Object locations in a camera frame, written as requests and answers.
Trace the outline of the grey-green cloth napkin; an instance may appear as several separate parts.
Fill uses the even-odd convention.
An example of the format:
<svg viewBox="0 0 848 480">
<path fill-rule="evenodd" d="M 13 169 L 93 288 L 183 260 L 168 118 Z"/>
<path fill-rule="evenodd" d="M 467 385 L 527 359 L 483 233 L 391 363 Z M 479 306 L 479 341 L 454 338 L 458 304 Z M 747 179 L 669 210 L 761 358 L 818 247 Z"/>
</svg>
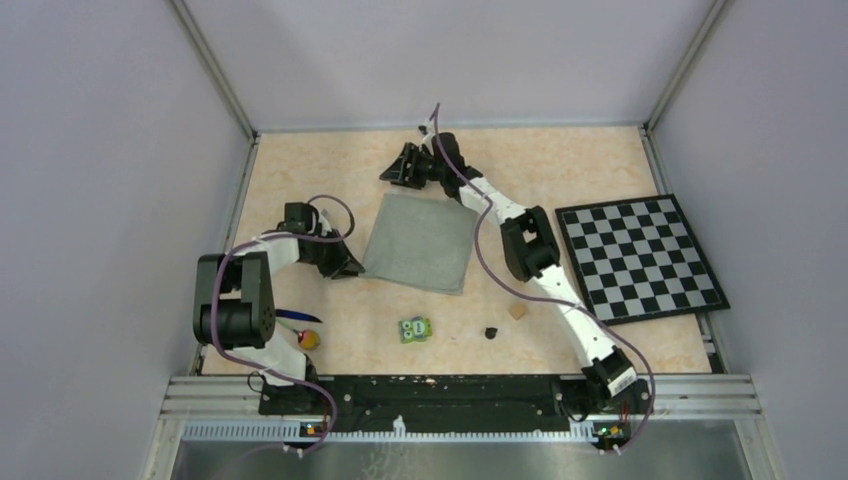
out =
<svg viewBox="0 0 848 480">
<path fill-rule="evenodd" d="M 476 220 L 453 200 L 386 194 L 366 247 L 365 276 L 460 295 Z"/>
</svg>

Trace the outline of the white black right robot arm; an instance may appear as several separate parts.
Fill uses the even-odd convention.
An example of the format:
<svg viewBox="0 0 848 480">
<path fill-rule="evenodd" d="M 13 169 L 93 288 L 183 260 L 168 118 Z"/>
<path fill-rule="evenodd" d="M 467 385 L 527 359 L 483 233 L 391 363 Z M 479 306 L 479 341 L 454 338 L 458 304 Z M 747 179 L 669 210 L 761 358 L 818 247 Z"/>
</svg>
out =
<svg viewBox="0 0 848 480">
<path fill-rule="evenodd" d="M 533 284 L 542 303 L 556 306 L 586 377 L 586 397 L 600 412 L 612 412 L 637 380 L 636 369 L 613 335 L 587 307 L 568 279 L 546 211 L 526 207 L 501 193 L 478 170 L 464 162 L 451 133 L 430 132 L 418 145 L 407 142 L 380 179 L 420 190 L 438 183 L 446 196 L 488 220 L 500 231 L 508 271 L 521 283 Z"/>
</svg>

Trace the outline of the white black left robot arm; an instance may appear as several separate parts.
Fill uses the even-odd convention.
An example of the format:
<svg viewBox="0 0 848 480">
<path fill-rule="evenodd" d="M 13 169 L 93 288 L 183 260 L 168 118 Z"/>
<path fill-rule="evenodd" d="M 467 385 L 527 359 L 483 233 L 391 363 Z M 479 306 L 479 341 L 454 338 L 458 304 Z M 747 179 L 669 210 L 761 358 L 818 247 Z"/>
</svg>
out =
<svg viewBox="0 0 848 480">
<path fill-rule="evenodd" d="M 276 331 L 272 277 L 296 264 L 314 266 L 331 280 L 364 273 L 345 243 L 355 225 L 350 216 L 341 232 L 313 201 L 290 202 L 274 228 L 197 262 L 195 339 L 226 360 L 264 373 L 272 385 L 283 387 L 283 401 L 297 413 L 317 407 L 321 388 L 308 355 Z"/>
</svg>

